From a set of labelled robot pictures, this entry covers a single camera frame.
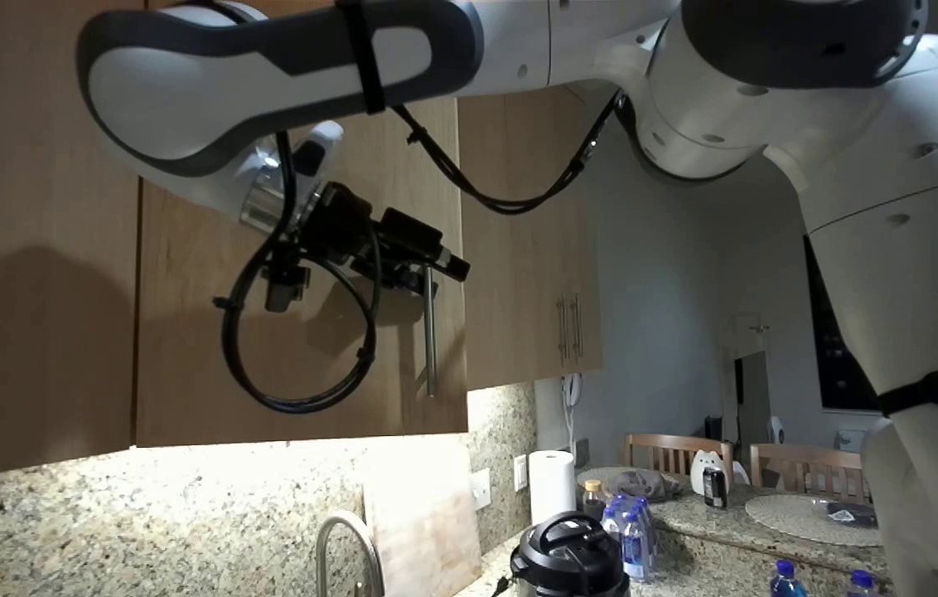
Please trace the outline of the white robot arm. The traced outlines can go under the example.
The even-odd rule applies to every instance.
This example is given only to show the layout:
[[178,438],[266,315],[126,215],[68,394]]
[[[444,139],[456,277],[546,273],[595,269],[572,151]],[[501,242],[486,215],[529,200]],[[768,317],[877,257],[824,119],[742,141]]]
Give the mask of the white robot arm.
[[108,11],[77,36],[93,121],[226,215],[273,131],[422,100],[595,85],[633,163],[785,180],[837,338],[883,418],[866,474],[898,597],[938,597],[938,30],[927,0],[244,0]]

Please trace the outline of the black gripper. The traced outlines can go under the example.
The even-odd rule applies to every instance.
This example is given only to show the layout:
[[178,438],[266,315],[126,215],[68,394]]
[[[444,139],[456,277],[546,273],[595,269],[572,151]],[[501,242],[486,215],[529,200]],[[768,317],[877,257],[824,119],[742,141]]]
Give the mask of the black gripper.
[[469,275],[469,260],[447,253],[442,232],[401,208],[370,215],[370,206],[342,181],[321,184],[306,213],[275,236],[266,260],[266,309],[285,310],[306,295],[311,273],[306,257],[347,265],[384,289],[429,291],[429,273],[455,280]]

